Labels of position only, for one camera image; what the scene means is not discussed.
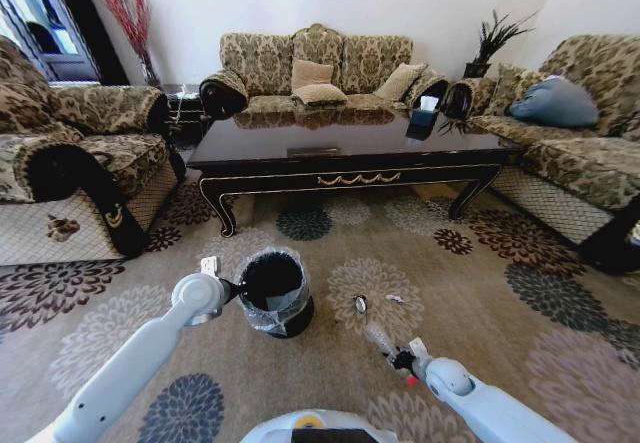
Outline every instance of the white wall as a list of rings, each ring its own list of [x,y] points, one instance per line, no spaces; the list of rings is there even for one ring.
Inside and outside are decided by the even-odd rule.
[[[640,34],[640,0],[547,0],[516,62],[538,68],[566,37],[583,33]]]
[[[514,17],[546,0],[151,0],[151,54],[164,83],[197,83],[220,68],[218,42],[230,31],[290,34],[320,22],[345,34],[403,34],[414,60],[452,78],[477,52],[478,28],[497,8]],[[100,0],[94,0],[132,82],[142,78],[136,57]],[[509,43],[494,61],[512,61],[524,43]]]

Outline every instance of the potted plant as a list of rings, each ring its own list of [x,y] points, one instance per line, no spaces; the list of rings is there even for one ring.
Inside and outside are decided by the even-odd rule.
[[[467,63],[467,67],[464,70],[465,78],[478,78],[487,73],[487,70],[491,66],[489,59],[494,55],[496,51],[502,48],[507,41],[514,36],[521,35],[532,31],[533,28],[525,28],[522,26],[529,21],[535,13],[522,18],[514,23],[507,24],[507,18],[509,14],[498,17],[498,12],[493,10],[493,24],[486,21],[482,22],[482,29],[480,32],[480,51],[478,55],[471,63]]]
[[[127,35],[127,39],[140,59],[142,75],[150,86],[160,87],[149,56],[149,26],[151,4],[149,0],[102,0]]]

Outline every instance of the coffee table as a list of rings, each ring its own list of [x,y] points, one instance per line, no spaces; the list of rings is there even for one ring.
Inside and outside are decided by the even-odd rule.
[[[216,121],[187,166],[202,171],[200,191],[235,233],[226,195],[468,182],[449,209],[467,205],[523,149],[490,133],[465,132],[438,115],[428,126],[410,124],[406,111],[365,114],[314,112]]]

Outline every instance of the floral patterned carpet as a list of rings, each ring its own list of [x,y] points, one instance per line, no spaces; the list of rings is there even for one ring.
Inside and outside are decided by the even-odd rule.
[[[103,441],[236,442],[303,408],[357,412],[403,441],[475,441],[425,388],[387,367],[363,335],[374,319],[397,344],[421,336],[434,355],[458,359],[579,441],[638,441],[640,285],[584,265],[489,193],[452,222],[455,194],[432,185],[239,197],[239,233],[223,239],[190,175],[139,258],[0,268],[0,441],[51,422],[168,308],[201,257],[219,255],[232,278],[268,245],[302,256],[316,307],[305,332],[274,339],[228,305],[183,331]],[[354,310],[357,294],[368,299],[366,318]]]

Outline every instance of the trash can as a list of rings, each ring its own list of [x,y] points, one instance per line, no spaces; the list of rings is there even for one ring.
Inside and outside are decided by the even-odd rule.
[[[289,248],[265,248],[240,265],[235,281],[249,291],[240,295],[249,324],[275,338],[299,335],[314,307],[300,255]]]

